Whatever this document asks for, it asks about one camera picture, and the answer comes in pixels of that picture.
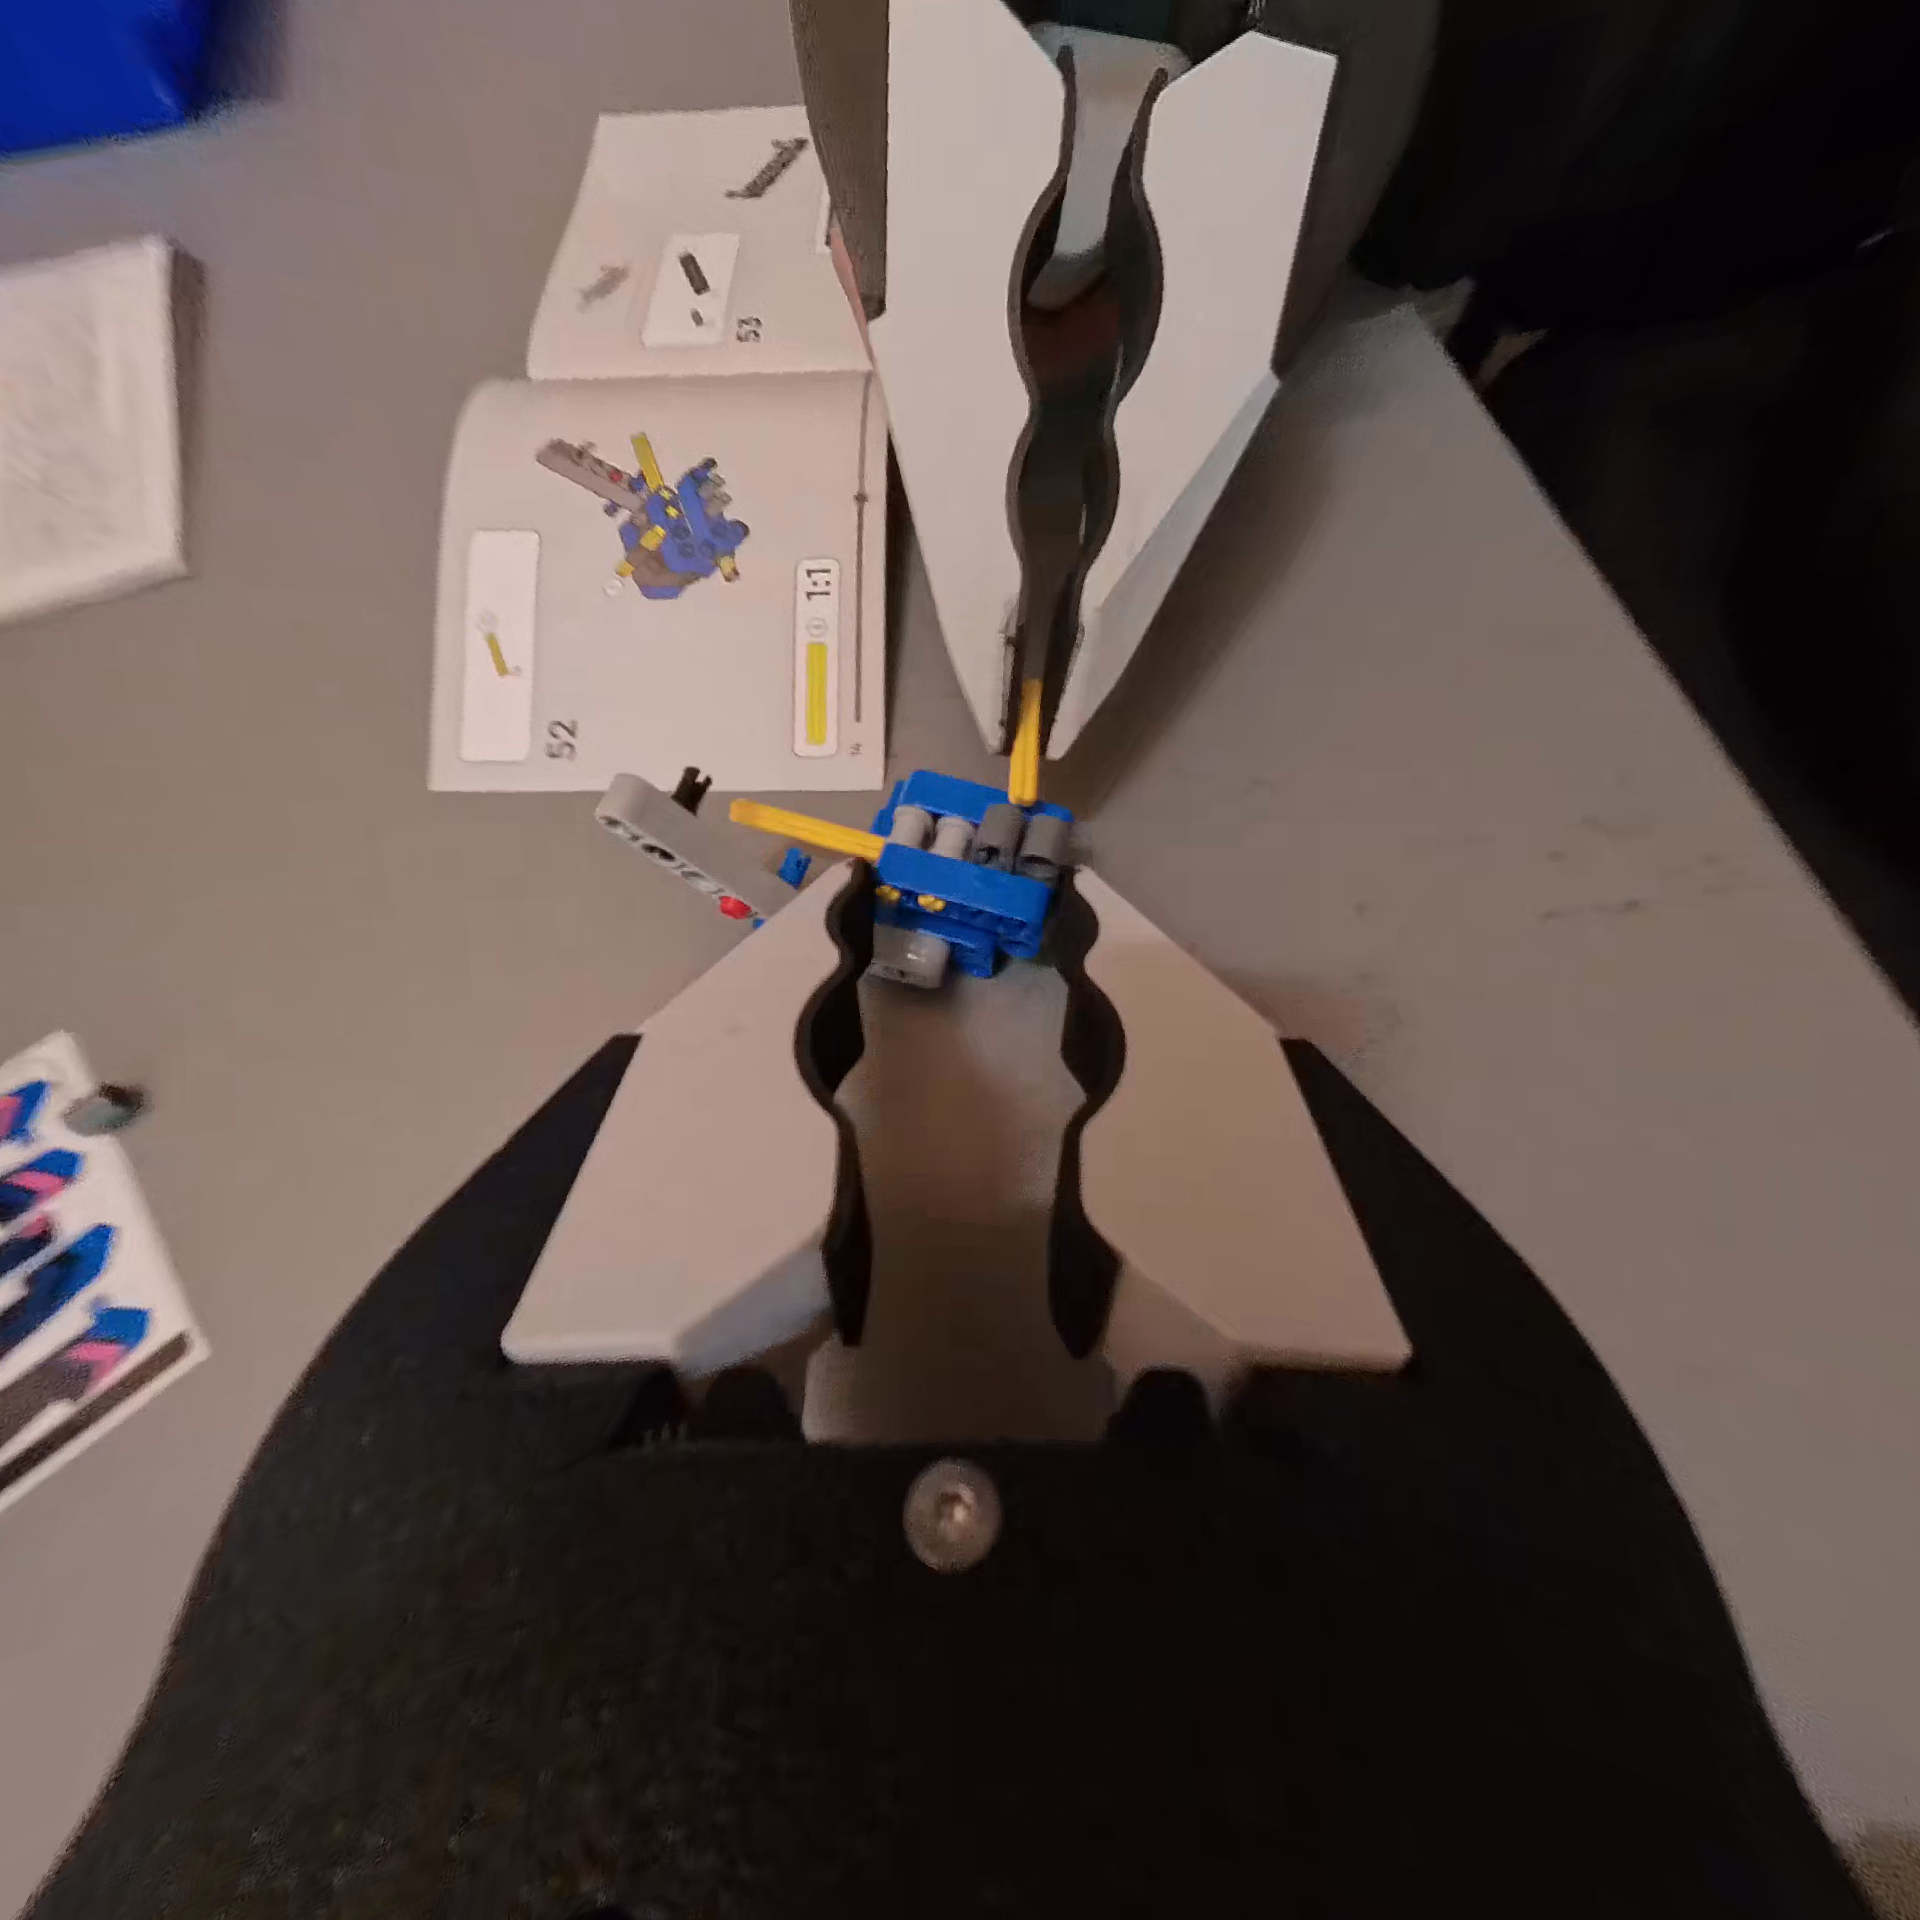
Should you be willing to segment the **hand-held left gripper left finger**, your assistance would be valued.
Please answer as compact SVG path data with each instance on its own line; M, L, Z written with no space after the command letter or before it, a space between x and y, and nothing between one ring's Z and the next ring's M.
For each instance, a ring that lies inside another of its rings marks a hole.
M508 1319L511 1362L723 1374L856 1349L874 1222L850 1116L874 868L831 868L644 1026Z

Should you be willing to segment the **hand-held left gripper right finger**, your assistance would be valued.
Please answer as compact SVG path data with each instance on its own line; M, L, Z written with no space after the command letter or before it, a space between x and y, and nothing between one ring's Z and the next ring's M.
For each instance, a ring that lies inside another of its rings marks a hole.
M1049 1329L1110 1374L1405 1374L1414 1341L1280 1048L1105 878L1054 917Z

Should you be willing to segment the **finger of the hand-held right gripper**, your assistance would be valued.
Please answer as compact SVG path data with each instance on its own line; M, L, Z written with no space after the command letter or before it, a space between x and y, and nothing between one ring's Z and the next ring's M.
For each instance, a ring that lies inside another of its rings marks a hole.
M1110 200L1121 365L1045 666L1045 757L1121 689L1278 399L1336 56L1244 31L1157 79Z
M1073 88L995 0L888 11L883 313L869 323L934 611L986 754L1030 655L1022 273L1064 200Z

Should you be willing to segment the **blue grey lego sub-assembly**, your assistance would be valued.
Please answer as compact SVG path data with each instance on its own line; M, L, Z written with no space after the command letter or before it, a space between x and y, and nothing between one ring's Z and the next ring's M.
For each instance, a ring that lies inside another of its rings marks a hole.
M821 862L867 862L874 868L869 973L900 988L939 993L950 973L993 977L1005 961L1040 956L1073 853L1064 806L913 769L892 785L874 831L838 831L766 803L735 803L729 824L713 824L708 792L704 769L682 769L676 789L617 776L595 822L744 930L799 902Z

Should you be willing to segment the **lego instruction booklet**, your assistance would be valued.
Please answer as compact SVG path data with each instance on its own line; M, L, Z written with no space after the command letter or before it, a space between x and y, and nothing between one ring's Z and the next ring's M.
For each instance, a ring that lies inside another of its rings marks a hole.
M888 415L802 103L604 115L445 469L432 792L869 792Z

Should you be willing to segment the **lego sticker sheet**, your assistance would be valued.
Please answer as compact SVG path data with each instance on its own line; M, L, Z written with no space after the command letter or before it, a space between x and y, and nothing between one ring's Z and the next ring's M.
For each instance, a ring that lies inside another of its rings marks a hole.
M0 1069L5 1506L208 1355L124 1131L88 1143L58 1123L94 1083L72 1034Z

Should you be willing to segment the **blue plastic bin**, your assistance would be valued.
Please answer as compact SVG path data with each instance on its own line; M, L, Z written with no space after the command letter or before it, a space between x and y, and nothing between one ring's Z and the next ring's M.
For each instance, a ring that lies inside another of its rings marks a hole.
M283 0L5 0L0 156L158 138L271 99L286 12Z

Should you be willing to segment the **feedback leaflet with minifigure print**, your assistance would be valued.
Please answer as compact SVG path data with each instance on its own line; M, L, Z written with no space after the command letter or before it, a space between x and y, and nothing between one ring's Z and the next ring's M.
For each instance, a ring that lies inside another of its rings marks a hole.
M38 258L0 275L0 621L190 571L175 244Z

